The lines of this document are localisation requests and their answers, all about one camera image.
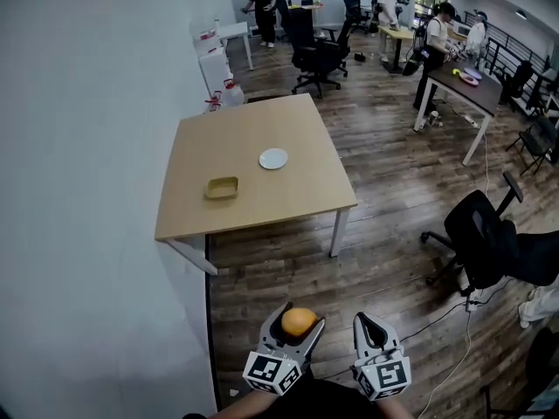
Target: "orange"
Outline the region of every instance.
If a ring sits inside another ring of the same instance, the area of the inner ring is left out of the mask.
[[[293,337],[300,337],[313,326],[317,319],[313,311],[303,307],[294,307],[281,317],[281,327]]]

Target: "white cabinet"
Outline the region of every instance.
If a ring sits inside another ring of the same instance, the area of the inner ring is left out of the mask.
[[[201,56],[199,60],[210,95],[216,91],[222,92],[225,89],[224,81],[233,78],[225,48],[220,46],[213,52]]]

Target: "desk leg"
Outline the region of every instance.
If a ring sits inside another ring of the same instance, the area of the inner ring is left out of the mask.
[[[206,261],[204,255],[200,252],[200,250],[196,250],[188,244],[178,242],[173,239],[167,240],[167,244],[173,247],[185,258],[187,258],[196,267],[204,270],[209,275],[217,276],[217,268],[214,267],[209,261]]]
[[[335,214],[334,235],[332,236],[332,244],[330,245],[330,256],[332,258],[340,254],[343,233],[346,230],[348,217],[349,208],[339,209]]]
[[[248,66],[251,70],[254,70],[254,66],[252,66],[251,46],[248,43],[248,34],[245,34],[243,36],[243,40],[245,41],[246,58],[248,59]]]
[[[478,135],[475,137],[475,140],[473,141],[472,146],[470,147],[470,150],[468,151],[468,154],[466,155],[466,158],[462,162],[462,164],[464,166],[468,164],[468,162],[472,158],[473,152],[475,151],[475,149],[480,144],[481,138],[483,138],[483,135],[485,134],[485,132],[487,130],[487,126],[489,126],[489,121],[490,120],[491,120],[491,116],[489,116],[489,115],[486,115],[486,117],[483,119],[483,122],[481,123],[480,131],[478,132]]]
[[[400,51],[402,50],[402,39],[396,41],[396,53],[394,54],[394,71],[400,68]]]
[[[431,78],[428,78],[427,85],[425,86],[425,92],[423,93],[423,99],[421,100],[421,107],[419,108],[418,117],[416,118],[416,125],[413,127],[413,130],[416,132],[419,132],[421,129],[421,121],[423,120],[425,109],[427,108],[427,101],[429,101],[429,95],[431,94],[432,87],[433,81]]]

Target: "power strip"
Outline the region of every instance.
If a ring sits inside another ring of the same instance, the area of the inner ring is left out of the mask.
[[[478,305],[480,303],[481,291],[474,290],[470,293],[466,300],[466,312],[475,312],[478,310]]]

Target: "black chair backrest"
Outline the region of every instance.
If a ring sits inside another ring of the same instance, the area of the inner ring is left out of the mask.
[[[545,149],[552,148],[557,141],[557,130],[554,124],[545,116],[540,116],[535,120],[535,123],[530,127],[533,129],[534,125],[539,127],[542,147]]]
[[[346,17],[360,17],[361,16],[361,0],[343,0],[346,5]]]
[[[534,68],[532,67],[532,64],[530,64],[527,60],[523,60],[521,64],[518,65],[516,73],[510,81],[511,94],[513,96],[522,95],[524,86],[528,83],[533,74]]]
[[[290,16],[290,32],[287,34],[293,48],[309,46],[315,47],[313,19],[308,16],[307,10],[296,8],[289,11]]]
[[[445,219],[445,229],[454,250],[466,268],[468,279],[476,289],[497,284],[505,274],[509,242],[516,235],[497,216],[493,205],[481,191],[474,191],[460,202]]]

